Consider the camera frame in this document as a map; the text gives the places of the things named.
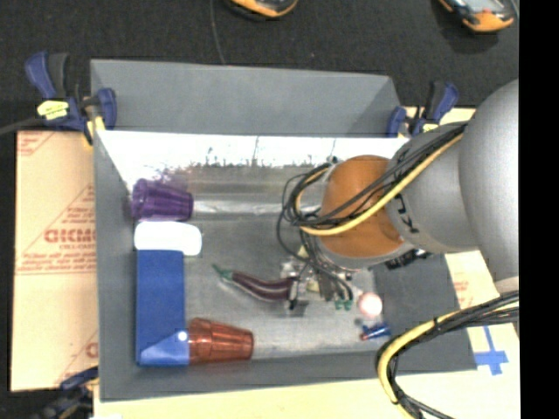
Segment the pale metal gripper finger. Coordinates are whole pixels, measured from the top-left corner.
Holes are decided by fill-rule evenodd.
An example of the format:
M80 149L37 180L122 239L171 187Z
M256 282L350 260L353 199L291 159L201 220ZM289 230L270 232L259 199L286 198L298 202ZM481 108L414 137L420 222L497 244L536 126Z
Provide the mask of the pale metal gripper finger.
M304 315L308 307L307 289L299 280L292 280L287 293L286 313L288 315Z
M300 280L305 270L305 262L297 258L289 258L280 264L280 276L285 279Z

